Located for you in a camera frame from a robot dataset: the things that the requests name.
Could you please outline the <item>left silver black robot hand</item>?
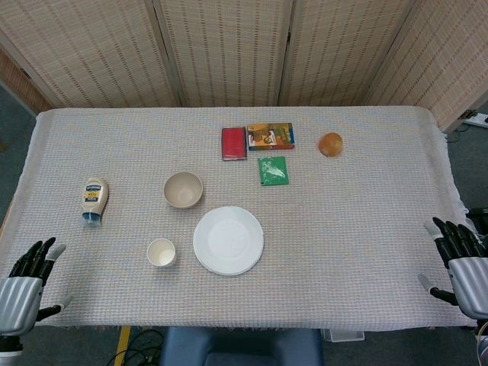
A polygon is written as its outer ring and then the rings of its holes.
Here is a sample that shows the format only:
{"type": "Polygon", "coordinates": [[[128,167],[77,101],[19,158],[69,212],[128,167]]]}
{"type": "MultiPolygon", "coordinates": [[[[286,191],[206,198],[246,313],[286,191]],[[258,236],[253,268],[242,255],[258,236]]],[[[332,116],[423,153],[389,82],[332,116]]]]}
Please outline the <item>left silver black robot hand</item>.
{"type": "Polygon", "coordinates": [[[66,250],[56,239],[34,243],[13,265],[8,277],[1,279],[1,335],[23,336],[35,325],[56,315],[72,301],[69,295],[51,307],[40,306],[43,291],[56,260],[66,250]]]}

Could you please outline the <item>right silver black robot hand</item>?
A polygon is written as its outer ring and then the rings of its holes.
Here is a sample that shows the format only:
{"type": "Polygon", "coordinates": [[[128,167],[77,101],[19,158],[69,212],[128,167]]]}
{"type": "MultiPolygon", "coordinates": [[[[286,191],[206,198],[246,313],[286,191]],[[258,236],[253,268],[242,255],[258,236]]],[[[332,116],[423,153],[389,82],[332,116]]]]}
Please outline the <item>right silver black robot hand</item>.
{"type": "Polygon", "coordinates": [[[463,224],[437,217],[424,223],[447,270],[452,291],[436,287],[424,274],[418,279],[433,297],[459,307],[476,321],[487,320],[487,247],[463,224]]]}

